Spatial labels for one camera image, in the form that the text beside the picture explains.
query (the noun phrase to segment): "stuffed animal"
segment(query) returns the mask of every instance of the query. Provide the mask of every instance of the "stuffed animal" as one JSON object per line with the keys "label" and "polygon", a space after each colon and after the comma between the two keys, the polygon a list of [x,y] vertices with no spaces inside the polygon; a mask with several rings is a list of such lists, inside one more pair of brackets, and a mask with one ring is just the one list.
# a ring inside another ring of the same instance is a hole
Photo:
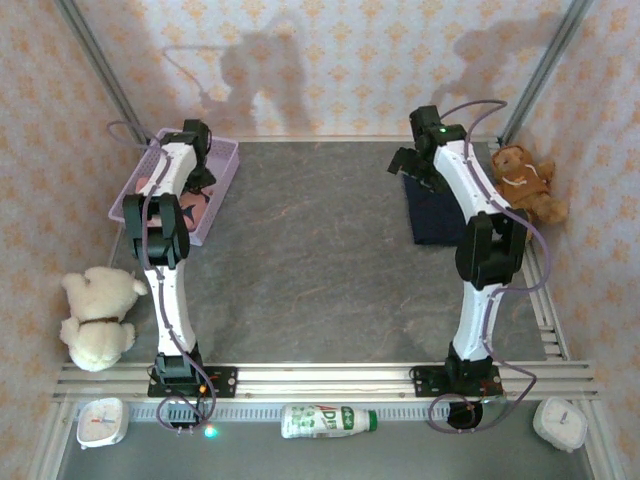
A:
{"label": "stuffed animal", "polygon": [[509,145],[493,154],[491,167],[498,182],[498,193],[513,208],[525,209],[530,223],[554,224],[567,218],[567,203],[549,195],[549,184],[555,171],[553,162],[536,166],[526,148]]}
{"label": "stuffed animal", "polygon": [[122,322],[146,285],[124,270],[93,267],[62,279],[71,318],[62,322],[60,340],[82,370],[99,372],[113,366],[133,346],[135,330]]}

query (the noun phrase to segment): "patterned wallpaper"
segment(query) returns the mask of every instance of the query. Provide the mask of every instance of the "patterned wallpaper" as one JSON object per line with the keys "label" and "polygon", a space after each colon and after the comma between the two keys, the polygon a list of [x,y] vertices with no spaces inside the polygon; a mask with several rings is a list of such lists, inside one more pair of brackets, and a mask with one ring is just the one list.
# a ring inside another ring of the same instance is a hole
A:
{"label": "patterned wallpaper", "polygon": [[0,477],[25,478],[66,349],[61,275],[107,260],[107,212],[138,152],[50,0],[0,9]]}
{"label": "patterned wallpaper", "polygon": [[518,139],[556,161],[554,194],[571,204],[546,230],[550,286],[572,354],[598,362],[629,478],[640,472],[639,38],[640,3],[594,3]]}
{"label": "patterned wallpaper", "polygon": [[497,134],[570,1],[77,3],[145,125],[237,137],[405,135],[418,105],[496,96],[476,133]]}

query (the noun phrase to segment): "white teddy bear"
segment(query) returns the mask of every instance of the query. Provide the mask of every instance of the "white teddy bear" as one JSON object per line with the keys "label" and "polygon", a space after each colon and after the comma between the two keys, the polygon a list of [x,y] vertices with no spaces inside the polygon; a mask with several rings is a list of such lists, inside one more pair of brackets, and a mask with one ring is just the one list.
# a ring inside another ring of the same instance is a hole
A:
{"label": "white teddy bear", "polygon": [[124,270],[93,267],[84,275],[65,275],[62,287],[71,318],[62,322],[60,340],[69,346],[71,360],[89,372],[113,366],[133,346],[133,325],[120,322],[138,296],[147,294],[146,285]]}

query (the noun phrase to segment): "black mounting plate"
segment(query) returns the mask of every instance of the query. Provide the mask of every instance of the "black mounting plate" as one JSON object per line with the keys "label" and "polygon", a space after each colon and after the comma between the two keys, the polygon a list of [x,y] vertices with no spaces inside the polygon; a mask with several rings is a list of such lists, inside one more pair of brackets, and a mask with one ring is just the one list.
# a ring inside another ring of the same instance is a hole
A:
{"label": "black mounting plate", "polygon": [[454,383],[451,383],[444,365],[416,366],[411,369],[409,375],[418,398],[435,398],[445,393],[481,398],[504,395],[500,372],[495,366],[489,369],[489,374],[486,376],[473,379],[461,378]]}
{"label": "black mounting plate", "polygon": [[[238,387],[238,367],[204,366],[202,368],[211,378],[211,383],[216,389],[216,398],[235,398]],[[150,398],[164,398],[170,397],[176,392],[185,397],[196,397],[199,388],[199,384],[192,383],[164,385],[152,375],[147,395]]]}

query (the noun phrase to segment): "marble surface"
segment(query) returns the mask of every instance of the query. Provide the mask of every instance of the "marble surface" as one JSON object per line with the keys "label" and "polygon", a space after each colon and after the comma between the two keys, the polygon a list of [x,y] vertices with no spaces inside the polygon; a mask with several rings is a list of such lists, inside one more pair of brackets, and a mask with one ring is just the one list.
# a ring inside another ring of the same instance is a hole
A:
{"label": "marble surface", "polygon": [[[245,143],[240,168],[186,267],[189,316],[207,362],[416,362],[447,355],[462,283],[451,247],[417,246],[401,178],[402,144]],[[486,145],[476,145],[486,161]],[[136,270],[126,242],[114,266]],[[522,273],[515,284],[522,286]],[[127,315],[125,362],[156,354],[150,296]],[[544,359],[528,296],[505,296],[494,347]]]}

